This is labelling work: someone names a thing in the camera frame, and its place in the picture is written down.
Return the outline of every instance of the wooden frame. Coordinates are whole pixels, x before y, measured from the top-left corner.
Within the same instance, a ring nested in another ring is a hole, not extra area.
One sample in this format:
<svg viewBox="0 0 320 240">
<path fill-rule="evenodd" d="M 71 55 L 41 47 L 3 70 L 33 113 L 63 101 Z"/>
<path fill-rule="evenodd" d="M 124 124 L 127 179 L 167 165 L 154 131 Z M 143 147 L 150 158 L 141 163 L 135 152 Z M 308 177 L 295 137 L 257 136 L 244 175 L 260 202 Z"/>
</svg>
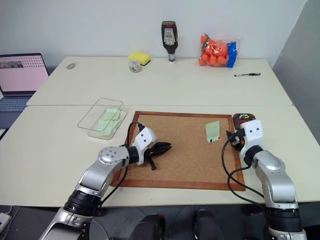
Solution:
<svg viewBox="0 0 320 240">
<path fill-rule="evenodd" d="M 227 119 L 228 127 L 231 132 L 235 131 L 233 119 L 231 115 L 224 114 L 199 114 L 199 113 L 175 113 L 175 112 L 153 112 L 153 111 L 136 111 L 132 121 L 138 121 L 141 115 L 152 116 L 171 116 L 171 117 L 196 117 L 196 118 L 221 118 Z M 129 133 L 130 143 L 134 135 L 135 128 L 131 128 Z M 241 168 L 241 162 L 238 152 L 233 148 L 233 158 L 235 162 L 235 168 Z M 116 186 L 124 173 L 119 171 L 115 174 L 112 186 Z M 244 176 L 242 171 L 236 173 L 237 180 L 241 183 L 244 182 Z M 231 180 L 231 187 L 235 191 L 245 191 L 245 188 Z M 179 189 L 207 189 L 207 190 L 229 190 L 227 183 L 223 182 L 195 182 L 195 181 L 166 181 L 166 180 L 141 180 L 141 179 L 124 179 L 121 184 L 122 187 L 142 187 L 142 188 L 179 188 Z"/>
</svg>

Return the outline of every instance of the sticky note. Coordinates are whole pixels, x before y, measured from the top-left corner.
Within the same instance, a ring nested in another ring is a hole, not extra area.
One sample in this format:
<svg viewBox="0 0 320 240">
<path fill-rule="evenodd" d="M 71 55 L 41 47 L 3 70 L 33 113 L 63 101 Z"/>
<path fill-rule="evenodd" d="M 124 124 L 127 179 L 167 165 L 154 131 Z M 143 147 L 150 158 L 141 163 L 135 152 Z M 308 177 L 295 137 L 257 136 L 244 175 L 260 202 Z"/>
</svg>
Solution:
<svg viewBox="0 0 320 240">
<path fill-rule="evenodd" d="M 119 118 L 120 110 L 118 107 L 109 107 L 106 109 L 102 120 L 117 120 Z"/>
<path fill-rule="evenodd" d="M 99 135 L 110 136 L 112 130 L 118 125 L 120 120 L 99 120 L 97 131 L 101 131 Z"/>
<path fill-rule="evenodd" d="M 220 122 L 214 121 L 206 124 L 205 132 L 208 143 L 220 140 Z"/>
</svg>

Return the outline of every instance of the pen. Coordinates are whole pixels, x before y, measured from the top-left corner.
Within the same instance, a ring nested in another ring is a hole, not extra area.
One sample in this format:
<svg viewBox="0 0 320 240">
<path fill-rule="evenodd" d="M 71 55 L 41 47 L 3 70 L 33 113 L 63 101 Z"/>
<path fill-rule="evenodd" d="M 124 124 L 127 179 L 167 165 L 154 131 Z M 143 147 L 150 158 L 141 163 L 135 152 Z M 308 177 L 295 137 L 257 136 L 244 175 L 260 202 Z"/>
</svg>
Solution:
<svg viewBox="0 0 320 240">
<path fill-rule="evenodd" d="M 260 74 L 261 74 L 261 72 L 259 72 L 259 73 L 253 72 L 253 73 L 246 73 L 246 74 L 235 74 L 234 76 L 235 77 L 240 77 L 240 76 L 259 76 Z"/>
</svg>

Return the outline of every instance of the brown bottle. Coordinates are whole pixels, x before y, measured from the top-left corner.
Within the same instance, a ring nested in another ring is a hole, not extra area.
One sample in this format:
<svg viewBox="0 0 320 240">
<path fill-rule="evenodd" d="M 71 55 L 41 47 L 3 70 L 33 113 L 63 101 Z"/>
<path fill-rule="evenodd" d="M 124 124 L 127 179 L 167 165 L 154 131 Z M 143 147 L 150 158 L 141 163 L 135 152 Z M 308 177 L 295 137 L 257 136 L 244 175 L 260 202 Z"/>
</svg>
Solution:
<svg viewBox="0 0 320 240">
<path fill-rule="evenodd" d="M 175 21 L 163 21 L 161 25 L 162 43 L 169 55 L 169 63 L 176 63 L 176 49 L 178 47 L 178 32 Z"/>
</svg>

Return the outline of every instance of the laptop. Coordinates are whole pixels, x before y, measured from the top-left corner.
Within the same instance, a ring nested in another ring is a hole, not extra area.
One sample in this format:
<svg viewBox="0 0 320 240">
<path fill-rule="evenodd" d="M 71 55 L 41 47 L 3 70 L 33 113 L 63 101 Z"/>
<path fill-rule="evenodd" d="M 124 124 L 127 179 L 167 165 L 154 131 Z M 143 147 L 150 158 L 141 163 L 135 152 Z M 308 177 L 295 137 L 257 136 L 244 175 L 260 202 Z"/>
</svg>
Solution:
<svg viewBox="0 0 320 240">
<path fill-rule="evenodd" d="M 8 129 L 49 77 L 40 53 L 0 55 L 0 129 Z"/>
</svg>

